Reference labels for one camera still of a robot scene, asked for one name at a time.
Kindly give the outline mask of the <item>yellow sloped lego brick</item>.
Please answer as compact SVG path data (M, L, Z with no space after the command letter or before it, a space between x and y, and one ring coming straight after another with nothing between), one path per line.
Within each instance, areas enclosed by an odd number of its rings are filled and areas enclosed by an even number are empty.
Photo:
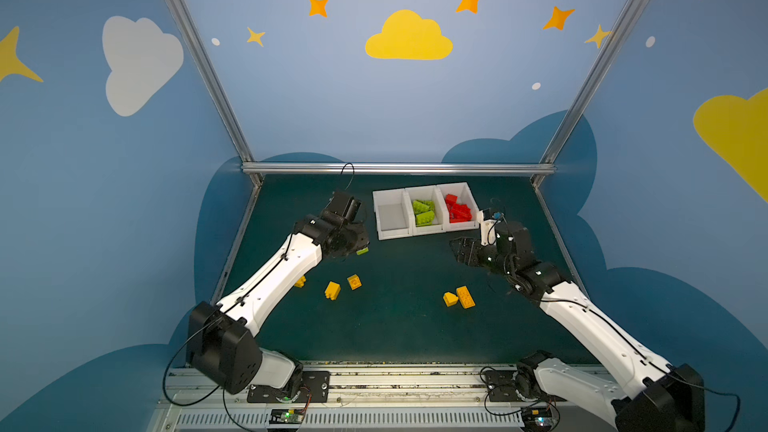
M362 282L357 275L352 275L348 278L348 283L352 290L356 290L362 286Z
M446 307L452 307L459 302L458 296L451 292L445 292L442 299Z

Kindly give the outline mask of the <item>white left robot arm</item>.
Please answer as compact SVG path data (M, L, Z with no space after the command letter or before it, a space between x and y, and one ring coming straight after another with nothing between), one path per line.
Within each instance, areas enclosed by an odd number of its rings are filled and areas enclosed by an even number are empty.
M232 395L266 387L281 399L295 397L303 366L261 348L256 337L273 309L322 260L367 249L365 225L356 220L360 207L350 193L335 191L319 214L294 224L277 252L239 288L214 304L198 304L189 316L186 363Z

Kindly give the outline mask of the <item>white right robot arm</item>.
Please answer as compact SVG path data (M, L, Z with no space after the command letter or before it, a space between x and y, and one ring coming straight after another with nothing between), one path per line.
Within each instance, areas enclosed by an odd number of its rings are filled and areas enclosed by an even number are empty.
M516 365L514 388L523 401L560 398L617 431L702 431L705 390L690 366L673 366L605 315L558 268L536 258L528 229L489 219L478 238L450 242L456 260L502 276L511 288L556 320L609 374L602 379L538 351Z

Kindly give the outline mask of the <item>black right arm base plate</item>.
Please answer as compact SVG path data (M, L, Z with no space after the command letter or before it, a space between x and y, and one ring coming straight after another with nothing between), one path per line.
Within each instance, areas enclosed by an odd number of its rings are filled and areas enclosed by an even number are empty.
M480 370L480 377L486 387L488 400L490 402L523 402L525 397L517 387L517 375L514 369L483 367Z

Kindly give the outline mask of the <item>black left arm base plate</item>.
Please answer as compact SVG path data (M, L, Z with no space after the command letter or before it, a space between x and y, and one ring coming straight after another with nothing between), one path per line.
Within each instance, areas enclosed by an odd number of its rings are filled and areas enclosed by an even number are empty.
M284 389L265 385L251 385L248 388L248 403L326 403L330 392L331 374L327 370L303 371L292 377Z

